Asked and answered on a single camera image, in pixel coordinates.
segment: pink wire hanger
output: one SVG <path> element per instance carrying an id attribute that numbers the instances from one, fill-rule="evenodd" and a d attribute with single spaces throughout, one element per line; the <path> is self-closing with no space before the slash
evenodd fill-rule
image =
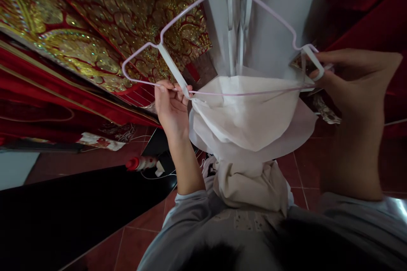
<path id="1" fill-rule="evenodd" d="M 280 89 L 280 90 L 253 92 L 253 93 L 241 93 L 241 94 L 225 94 L 225 93 L 188 91 L 187 90 L 187 83 L 185 82 L 185 80 L 182 77 L 180 71 L 176 67 L 176 65 L 175 65 L 174 61 L 172 60 L 169 52 L 167 51 L 167 48 L 163 44 L 163 42 L 164 42 L 164 34 L 172 25 L 174 25 L 178 21 L 178 19 L 185 16 L 187 14 L 187 12 L 192 10 L 194 7 L 200 5 L 203 1 L 205 1 L 205 0 L 197 0 L 196 2 L 194 2 L 193 4 L 188 6 L 185 10 L 183 10 L 181 13 L 179 13 L 173 20 L 171 20 L 162 29 L 162 31 L 160 33 L 160 43 L 159 44 L 153 44 L 151 42 L 147 42 L 145 45 L 143 45 L 141 48 L 139 48 L 136 52 L 134 52 L 129 58 L 127 58 L 122 64 L 122 71 L 123 71 L 124 76 L 126 76 L 126 78 L 128 78 L 129 80 L 134 81 L 134 82 L 145 83 L 145 84 L 152 85 L 152 86 L 161 86 L 161 85 L 156 84 L 156 83 L 150 83 L 150 82 L 143 81 L 143 80 L 133 79 L 127 74 L 126 69 L 125 69 L 126 65 L 129 63 L 129 61 L 132 60 L 137 55 L 139 55 L 144 49 L 146 49 L 147 47 L 154 47 L 154 48 L 158 49 L 159 52 L 161 53 L 163 59 L 167 63 L 167 65 L 170 68 L 171 72 L 173 73 L 175 79 L 178 81 L 179 85 L 181 86 L 185 97 L 188 98 L 188 99 L 190 99 L 189 93 L 207 94 L 207 95 L 222 95 L 222 96 L 247 96 L 247 95 L 257 95 L 257 94 L 269 94 L 269 93 L 276 93 L 276 92 L 296 91 L 296 90 L 302 90 L 302 89 L 305 89 L 305 88 L 315 88 L 315 86 L 302 86 L 302 87 L 298 87 L 298 88 L 289 88 L 289 89 Z M 273 17 L 275 17 L 280 23 L 282 23 L 282 25 L 284 25 L 292 33 L 292 35 L 293 35 L 292 47 L 293 47 L 294 50 L 301 51 L 301 54 L 302 54 L 301 59 L 303 61 L 303 64 L 302 64 L 303 74 L 305 73 L 304 59 L 305 59 L 305 54 L 306 54 L 306 55 L 308 55 L 310 60 L 315 64 L 315 66 L 319 70 L 318 76 L 316 78 L 313 78 L 312 80 L 313 81 L 319 80 L 324 74 L 324 68 L 322 67 L 321 63 L 318 61 L 318 59 L 314 55 L 314 53 L 318 53 L 318 50 L 312 44 L 306 44 L 306 45 L 304 45 L 302 47 L 296 46 L 295 42 L 297 40 L 297 33 L 294 30 L 294 28 L 287 21 L 285 21 L 279 14 L 277 14 L 274 10 L 272 10 L 268 5 L 266 5 L 261 0 L 253 0 L 253 1 L 255 3 L 257 3 L 258 5 L 260 5 L 262 8 L 264 8 L 266 10 L 266 12 L 268 12 Z"/>

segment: person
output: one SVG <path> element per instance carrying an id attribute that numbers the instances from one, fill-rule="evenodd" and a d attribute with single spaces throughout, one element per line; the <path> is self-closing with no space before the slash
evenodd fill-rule
<path id="1" fill-rule="evenodd" d="M 139 270 L 407 270 L 406 222 L 383 196 L 378 172 L 384 97 L 403 57 L 352 49 L 316 56 L 335 65 L 336 74 L 325 71 L 316 85 L 331 96 L 342 122 L 330 162 L 320 168 L 319 213 L 293 205 L 282 220 L 221 202 L 189 140 L 188 99 L 178 84 L 159 82 L 156 109 L 178 194 Z"/>

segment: gray sleeve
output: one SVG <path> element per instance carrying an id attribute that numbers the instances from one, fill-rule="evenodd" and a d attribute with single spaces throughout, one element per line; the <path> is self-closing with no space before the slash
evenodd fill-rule
<path id="1" fill-rule="evenodd" d="M 344 237 L 397 266 L 407 258 L 406 207 L 404 200 L 386 196 L 382 201 L 368 202 L 325 193 L 318 211 L 346 228 Z"/>
<path id="2" fill-rule="evenodd" d="M 206 191 L 177 194 L 161 232 L 147 248 L 138 270 L 168 270 L 191 234 L 211 217 Z"/>

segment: gray shirt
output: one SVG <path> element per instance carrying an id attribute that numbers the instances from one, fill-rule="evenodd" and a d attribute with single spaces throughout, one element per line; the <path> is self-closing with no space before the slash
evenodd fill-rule
<path id="1" fill-rule="evenodd" d="M 206 181 L 206 185 L 208 191 L 177 194 L 175 207 L 167 214 L 161 232 L 148 247 L 138 270 L 177 270 L 196 246 L 203 242 L 215 245 L 220 241 L 244 246 L 238 270 L 280 270 L 265 243 L 264 231 L 269 228 L 267 222 L 276 225 L 282 215 L 230 209 L 213 192 L 211 181 L 209 185 Z M 397 255 L 383 254 L 371 240 L 407 257 L 407 225 L 388 201 L 365 202 L 325 193 L 318 211 L 312 213 L 292 206 L 287 217 L 326 226 L 396 269 L 400 266 Z"/>

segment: white wall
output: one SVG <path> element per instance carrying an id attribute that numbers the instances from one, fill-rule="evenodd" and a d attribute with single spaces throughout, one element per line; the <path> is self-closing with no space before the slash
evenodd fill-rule
<path id="1" fill-rule="evenodd" d="M 38 152 L 0 153 L 0 190 L 22 186 L 38 156 Z"/>
<path id="2" fill-rule="evenodd" d="M 294 27 L 298 35 L 297 46 L 309 43 L 315 38 L 315 30 L 326 13 L 324 0 L 262 1 Z M 226 0 L 205 1 L 204 8 L 213 43 L 210 55 L 219 72 L 229 66 Z M 253 5 L 244 58 L 246 66 L 261 71 L 269 77 L 295 79 L 296 72 L 288 67 L 288 64 L 298 52 L 291 47 L 291 41 L 292 34 L 285 27 L 261 7 Z"/>

